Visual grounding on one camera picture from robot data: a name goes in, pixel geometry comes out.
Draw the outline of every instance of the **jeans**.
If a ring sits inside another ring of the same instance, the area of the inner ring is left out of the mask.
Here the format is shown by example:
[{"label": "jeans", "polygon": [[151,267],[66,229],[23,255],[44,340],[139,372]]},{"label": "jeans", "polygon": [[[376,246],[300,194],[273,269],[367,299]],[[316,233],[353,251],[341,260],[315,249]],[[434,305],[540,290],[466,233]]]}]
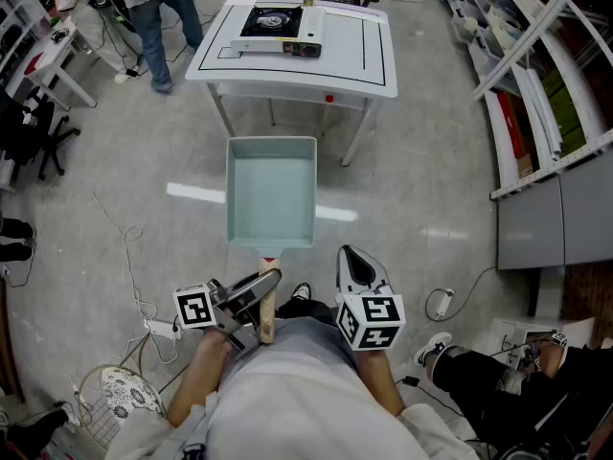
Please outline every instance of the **jeans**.
[{"label": "jeans", "polygon": [[193,0],[149,0],[129,10],[132,24],[143,41],[143,55],[151,69],[151,87],[160,92],[169,92],[172,80],[162,40],[161,4],[168,5],[179,14],[183,35],[194,49],[198,48],[204,35]]},{"label": "jeans", "polygon": [[[4,218],[0,236],[8,239],[30,239],[34,236],[34,229],[29,223],[18,219]],[[23,243],[9,243],[0,245],[0,263],[8,261],[28,261],[32,256],[32,249]]]}]

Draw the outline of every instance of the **power plug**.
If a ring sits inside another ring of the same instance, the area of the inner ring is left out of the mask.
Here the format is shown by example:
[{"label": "power plug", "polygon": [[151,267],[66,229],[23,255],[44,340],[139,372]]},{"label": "power plug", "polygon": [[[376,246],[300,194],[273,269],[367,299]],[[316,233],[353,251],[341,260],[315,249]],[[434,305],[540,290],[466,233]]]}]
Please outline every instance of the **power plug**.
[{"label": "power plug", "polygon": [[181,338],[181,327],[165,320],[145,320],[145,329],[149,329],[153,335],[160,335],[172,341]]},{"label": "power plug", "polygon": [[441,299],[439,307],[437,308],[437,315],[439,317],[444,317],[444,315],[446,314],[447,309],[449,308],[449,304],[451,303],[451,298],[454,295],[454,291],[453,289],[448,287],[443,290],[443,293],[443,298]]}]

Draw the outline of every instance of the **white sneaker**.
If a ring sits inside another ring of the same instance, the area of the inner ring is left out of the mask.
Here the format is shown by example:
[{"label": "white sneaker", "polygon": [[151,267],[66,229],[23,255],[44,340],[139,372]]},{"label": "white sneaker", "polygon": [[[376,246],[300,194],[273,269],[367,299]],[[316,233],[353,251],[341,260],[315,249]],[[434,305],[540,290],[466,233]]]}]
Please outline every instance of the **white sneaker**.
[{"label": "white sneaker", "polygon": [[431,353],[439,355],[450,342],[450,333],[434,334],[432,337],[430,337],[428,343],[413,355],[413,362],[418,366],[423,366],[425,368],[425,358]]},{"label": "white sneaker", "polygon": [[[134,66],[134,68],[132,68],[132,70],[134,72],[138,73],[138,65]],[[115,76],[115,83],[117,83],[118,85],[121,85],[122,83],[126,83],[131,78],[132,77],[130,75],[127,75],[125,73],[118,73]]]},{"label": "white sneaker", "polygon": [[65,402],[62,405],[61,410],[63,410],[66,413],[66,416],[68,416],[68,422],[71,425],[76,426],[76,427],[81,427],[82,426],[82,424],[80,422],[80,419],[75,415],[71,404],[69,404],[68,402]]}]

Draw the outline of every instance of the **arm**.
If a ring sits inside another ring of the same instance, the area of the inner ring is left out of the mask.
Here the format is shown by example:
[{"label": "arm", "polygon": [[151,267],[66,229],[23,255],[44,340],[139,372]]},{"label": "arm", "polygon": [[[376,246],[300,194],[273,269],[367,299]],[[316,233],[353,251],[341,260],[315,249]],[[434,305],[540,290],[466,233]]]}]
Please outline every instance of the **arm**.
[{"label": "arm", "polygon": [[209,394],[219,387],[226,358],[232,351],[227,334],[209,329],[198,344],[195,355],[179,389],[170,403],[167,420],[181,426],[190,415],[192,405],[204,405]]},{"label": "arm", "polygon": [[357,375],[375,400],[393,416],[404,410],[394,379],[390,361],[383,351],[362,351],[357,355]]}]

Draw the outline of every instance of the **white table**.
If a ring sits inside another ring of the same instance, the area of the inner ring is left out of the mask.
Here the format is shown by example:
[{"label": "white table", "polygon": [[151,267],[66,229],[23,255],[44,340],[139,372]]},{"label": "white table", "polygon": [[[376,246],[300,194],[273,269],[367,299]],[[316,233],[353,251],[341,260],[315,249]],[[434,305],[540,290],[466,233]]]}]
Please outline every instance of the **white table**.
[{"label": "white table", "polygon": [[64,110],[68,110],[70,107],[66,105],[60,98],[54,94],[54,92],[43,82],[43,77],[49,72],[56,74],[60,80],[72,89],[75,94],[82,98],[82,100],[90,107],[96,107],[96,101],[61,67],[62,62],[66,59],[71,51],[70,45],[75,38],[77,28],[68,17],[63,22],[58,22],[54,26],[54,31],[60,29],[68,29],[69,34],[64,37],[58,44],[49,38],[49,41],[44,47],[42,56],[38,59],[36,66],[32,73],[26,77],[33,83],[38,85],[56,104],[62,107]]},{"label": "white table", "polygon": [[235,136],[221,96],[264,97],[337,105],[361,111],[359,125],[342,165],[352,161],[381,100],[397,95],[396,65],[387,15],[332,2],[326,10],[322,54],[318,58],[284,53],[240,53],[237,37],[254,5],[297,7],[301,0],[228,0],[198,48],[185,78],[201,81],[224,134]]}]

